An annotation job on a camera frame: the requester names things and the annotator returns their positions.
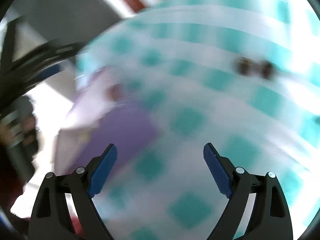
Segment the dark brown fruit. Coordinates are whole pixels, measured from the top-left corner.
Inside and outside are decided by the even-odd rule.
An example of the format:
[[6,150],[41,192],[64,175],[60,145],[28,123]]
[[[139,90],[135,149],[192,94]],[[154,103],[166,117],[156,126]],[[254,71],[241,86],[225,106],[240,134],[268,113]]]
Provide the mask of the dark brown fruit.
[[236,60],[235,69],[238,74],[248,76],[251,72],[253,61],[246,58],[240,57]]
[[270,61],[264,60],[259,63],[260,76],[265,80],[272,80],[275,74],[274,64]]

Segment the purple storage box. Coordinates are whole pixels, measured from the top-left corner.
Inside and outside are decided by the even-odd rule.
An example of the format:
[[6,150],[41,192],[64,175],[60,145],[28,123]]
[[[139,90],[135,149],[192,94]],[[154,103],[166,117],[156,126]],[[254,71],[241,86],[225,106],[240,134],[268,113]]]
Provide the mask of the purple storage box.
[[[118,83],[123,97],[114,102],[107,97],[107,89]],[[101,68],[78,91],[58,133],[54,172],[58,176],[71,173],[114,144],[118,155],[111,173],[116,174],[157,135],[158,129],[142,104],[128,94],[111,68]]]

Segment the small red round fruit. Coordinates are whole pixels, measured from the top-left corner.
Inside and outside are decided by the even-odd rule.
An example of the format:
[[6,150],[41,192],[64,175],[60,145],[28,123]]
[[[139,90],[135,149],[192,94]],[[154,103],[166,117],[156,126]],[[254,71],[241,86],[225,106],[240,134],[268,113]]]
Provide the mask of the small red round fruit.
[[107,97],[111,101],[114,101],[114,102],[119,101],[123,97],[123,91],[122,91],[121,85],[118,83],[118,84],[110,86],[107,89]]

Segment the teal white checkered tablecloth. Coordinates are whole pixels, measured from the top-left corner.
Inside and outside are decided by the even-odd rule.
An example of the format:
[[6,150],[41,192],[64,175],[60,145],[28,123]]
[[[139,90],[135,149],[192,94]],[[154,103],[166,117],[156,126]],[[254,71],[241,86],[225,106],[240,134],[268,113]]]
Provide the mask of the teal white checkered tablecloth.
[[[253,61],[248,76],[236,60]],[[274,64],[272,80],[259,63]],[[319,19],[307,0],[164,0],[90,42],[80,86],[110,67],[157,137],[93,201],[115,239],[206,239],[227,198],[217,151],[276,174],[298,239],[319,210]]]

